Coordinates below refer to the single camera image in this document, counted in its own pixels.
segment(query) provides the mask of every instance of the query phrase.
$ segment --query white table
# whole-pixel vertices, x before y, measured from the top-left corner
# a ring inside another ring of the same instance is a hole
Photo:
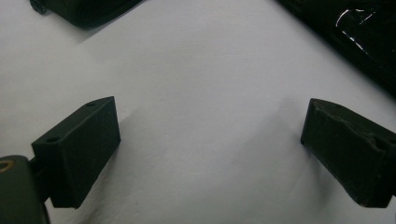
[[[0,157],[116,97],[122,142],[53,224],[394,223],[300,144],[310,98],[396,132],[396,104],[273,0],[148,0],[84,31],[0,2]]]

